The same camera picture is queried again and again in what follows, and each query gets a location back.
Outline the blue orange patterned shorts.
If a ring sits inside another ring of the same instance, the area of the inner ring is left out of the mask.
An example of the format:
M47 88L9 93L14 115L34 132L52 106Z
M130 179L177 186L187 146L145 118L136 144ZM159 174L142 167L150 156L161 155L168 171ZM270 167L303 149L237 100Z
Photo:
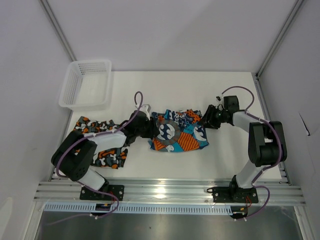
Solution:
M148 141L150 149L158 152L181 153L201 150L209 145L205 127L200 123L200 110L187 109L151 115L159 134Z

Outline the orange black camo shorts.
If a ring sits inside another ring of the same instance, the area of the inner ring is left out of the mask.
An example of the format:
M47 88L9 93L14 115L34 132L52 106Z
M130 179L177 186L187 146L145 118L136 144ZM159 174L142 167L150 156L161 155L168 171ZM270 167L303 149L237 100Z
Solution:
M119 128L119 125L113 120L97 121L90 120L81 116L75 124L74 130L82 133L84 136L90 136L102 132L110 132ZM120 146L125 140L117 133L116 136L104 134L93 137L91 141L97 144L97 148L90 163L94 167L109 167L112 169L122 168L128 155L128 147Z

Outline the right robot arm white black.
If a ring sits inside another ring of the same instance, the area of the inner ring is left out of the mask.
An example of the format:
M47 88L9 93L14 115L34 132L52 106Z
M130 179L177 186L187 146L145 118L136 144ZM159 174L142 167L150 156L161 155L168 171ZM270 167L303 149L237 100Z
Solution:
M210 104L200 122L209 129L217 130L226 123L247 132L249 160L228 186L212 187L207 192L217 201L233 201L257 193L258 179L287 159L287 146L281 122L267 121L241 109L235 95L225 96L222 101L217 106Z

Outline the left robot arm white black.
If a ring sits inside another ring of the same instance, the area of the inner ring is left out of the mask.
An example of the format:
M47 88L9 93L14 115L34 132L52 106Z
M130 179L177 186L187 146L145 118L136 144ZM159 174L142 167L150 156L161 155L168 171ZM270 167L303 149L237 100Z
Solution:
M131 145L138 137L152 139L158 134L155 119L138 110L121 124L89 121L83 117L55 151L51 163L61 177L100 191L109 182L93 170L91 164L100 159L101 152L118 151Z

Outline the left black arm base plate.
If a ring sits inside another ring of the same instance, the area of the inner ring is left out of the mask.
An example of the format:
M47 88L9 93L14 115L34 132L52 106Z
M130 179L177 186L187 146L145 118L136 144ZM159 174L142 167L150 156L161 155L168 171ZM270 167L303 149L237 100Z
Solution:
M84 186L81 188L79 199L86 201L115 201L114 197L116 197L119 201L122 201L124 193L124 185L109 184L96 191Z

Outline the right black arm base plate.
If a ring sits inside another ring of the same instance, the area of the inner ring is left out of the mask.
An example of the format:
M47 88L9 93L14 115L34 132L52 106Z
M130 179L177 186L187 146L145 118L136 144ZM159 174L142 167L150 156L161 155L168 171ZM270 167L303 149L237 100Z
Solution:
M253 203L259 202L255 188L240 188L237 186L215 186L206 190L211 194L215 203Z

